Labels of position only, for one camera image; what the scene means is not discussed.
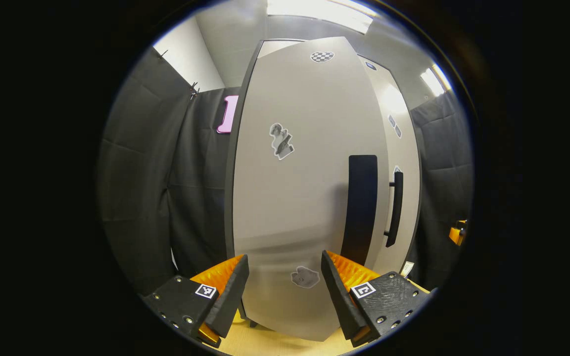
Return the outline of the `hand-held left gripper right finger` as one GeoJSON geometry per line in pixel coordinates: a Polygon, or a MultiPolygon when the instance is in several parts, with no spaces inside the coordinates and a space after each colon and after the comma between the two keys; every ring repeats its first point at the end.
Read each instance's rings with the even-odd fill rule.
{"type": "Polygon", "coordinates": [[[321,270],[342,333],[355,348],[396,333],[431,298],[398,272],[377,273],[328,250],[321,270]]]}

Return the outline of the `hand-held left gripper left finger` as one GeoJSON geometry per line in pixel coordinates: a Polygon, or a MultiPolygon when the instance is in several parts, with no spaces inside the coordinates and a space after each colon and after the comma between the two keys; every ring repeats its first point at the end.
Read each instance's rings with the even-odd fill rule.
{"type": "Polygon", "coordinates": [[[143,300],[176,333],[217,349],[228,336],[248,277],[242,254],[193,277],[175,275],[143,300]]]}

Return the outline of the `black backdrop cloth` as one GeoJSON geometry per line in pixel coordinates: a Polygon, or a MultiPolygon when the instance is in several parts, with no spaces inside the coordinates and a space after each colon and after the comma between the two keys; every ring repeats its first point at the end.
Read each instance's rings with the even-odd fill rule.
{"type": "Polygon", "coordinates": [[[474,163],[468,118],[447,91],[410,110],[421,163],[419,218],[407,261],[409,278],[431,290],[448,279],[461,248],[450,229],[470,215],[474,163]]]}
{"type": "Polygon", "coordinates": [[[136,293],[192,277],[229,258],[224,208],[230,133],[226,97],[195,94],[151,48],[109,113],[96,167],[102,227],[136,293]]]}

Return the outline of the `small ceiling light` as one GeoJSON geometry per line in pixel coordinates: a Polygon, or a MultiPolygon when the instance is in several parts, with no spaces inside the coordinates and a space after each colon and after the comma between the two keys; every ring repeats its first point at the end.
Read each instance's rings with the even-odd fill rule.
{"type": "Polygon", "coordinates": [[[437,64],[432,64],[419,75],[421,81],[429,88],[433,97],[452,91],[452,85],[447,76],[437,64]]]}

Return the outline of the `large ceiling light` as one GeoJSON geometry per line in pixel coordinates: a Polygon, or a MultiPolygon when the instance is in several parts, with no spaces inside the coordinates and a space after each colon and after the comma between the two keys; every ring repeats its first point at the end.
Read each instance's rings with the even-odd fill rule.
{"type": "Polygon", "coordinates": [[[378,17],[373,9],[354,0],[267,0],[266,13],[322,20],[363,35],[378,17]]]}

